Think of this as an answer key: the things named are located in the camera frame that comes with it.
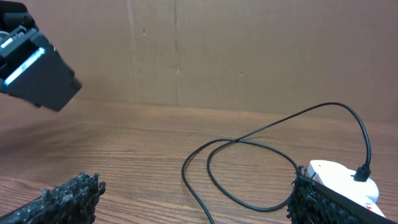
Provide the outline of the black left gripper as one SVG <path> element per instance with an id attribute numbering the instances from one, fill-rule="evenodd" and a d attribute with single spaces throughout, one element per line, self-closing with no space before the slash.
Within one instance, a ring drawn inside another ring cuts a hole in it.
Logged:
<path id="1" fill-rule="evenodd" d="M 1 78 L 7 78 L 38 49 L 29 39 L 37 31 L 25 4 L 1 1 Z"/>

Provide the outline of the Samsung Galaxy smartphone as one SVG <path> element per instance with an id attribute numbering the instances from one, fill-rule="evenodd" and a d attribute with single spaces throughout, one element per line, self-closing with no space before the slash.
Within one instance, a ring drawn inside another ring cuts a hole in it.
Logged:
<path id="1" fill-rule="evenodd" d="M 35 28 L 19 26 L 1 40 L 1 93 L 60 111 L 81 88 L 75 72 Z"/>

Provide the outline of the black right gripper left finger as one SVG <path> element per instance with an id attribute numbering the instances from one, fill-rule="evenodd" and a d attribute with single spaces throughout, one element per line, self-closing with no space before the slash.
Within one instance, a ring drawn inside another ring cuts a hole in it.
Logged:
<path id="1" fill-rule="evenodd" d="M 43 189 L 37 199 L 1 216 L 1 224 L 92 224 L 96 206 L 106 191 L 99 174 L 84 172 L 53 189 Z"/>

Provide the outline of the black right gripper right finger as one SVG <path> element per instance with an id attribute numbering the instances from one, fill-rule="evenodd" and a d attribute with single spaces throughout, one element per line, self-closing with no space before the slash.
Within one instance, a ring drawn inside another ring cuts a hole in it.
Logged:
<path id="1" fill-rule="evenodd" d="M 298 166 L 293 192 L 287 203 L 292 224 L 396 224 L 307 176 Z"/>

